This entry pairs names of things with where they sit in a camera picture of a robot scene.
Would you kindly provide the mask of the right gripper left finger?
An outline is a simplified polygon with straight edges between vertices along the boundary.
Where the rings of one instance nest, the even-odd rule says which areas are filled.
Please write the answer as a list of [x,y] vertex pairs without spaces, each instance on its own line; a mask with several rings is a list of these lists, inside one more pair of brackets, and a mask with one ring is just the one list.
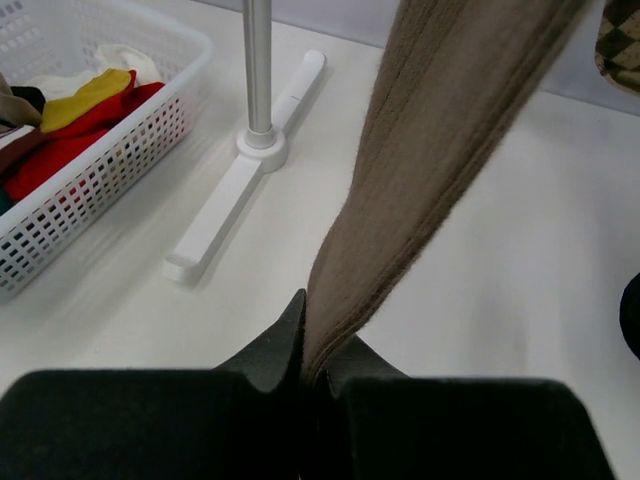
[[38,370],[1,399],[5,479],[294,479],[307,295],[209,369]]

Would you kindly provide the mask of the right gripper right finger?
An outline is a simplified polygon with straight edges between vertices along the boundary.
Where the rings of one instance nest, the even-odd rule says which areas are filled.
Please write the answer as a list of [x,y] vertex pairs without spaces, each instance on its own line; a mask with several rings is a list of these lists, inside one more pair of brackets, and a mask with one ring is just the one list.
[[614,476],[586,408],[557,381],[411,378],[354,337],[322,400],[322,479]]

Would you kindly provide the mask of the black white-striped sock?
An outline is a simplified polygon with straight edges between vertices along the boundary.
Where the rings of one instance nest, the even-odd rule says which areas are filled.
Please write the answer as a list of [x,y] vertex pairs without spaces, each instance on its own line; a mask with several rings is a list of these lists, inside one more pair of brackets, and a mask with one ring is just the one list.
[[619,308],[622,336],[637,359],[640,359],[640,274],[625,287]]

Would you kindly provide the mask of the tan striped sock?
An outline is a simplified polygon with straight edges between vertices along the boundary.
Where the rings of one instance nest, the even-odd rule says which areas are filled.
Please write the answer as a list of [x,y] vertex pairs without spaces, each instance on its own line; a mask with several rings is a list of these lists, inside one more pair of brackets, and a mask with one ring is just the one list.
[[586,1],[403,1],[346,200],[311,269],[300,380],[378,310],[515,121]]
[[1,135],[24,126],[39,127],[46,100],[31,86],[10,86],[1,76]]

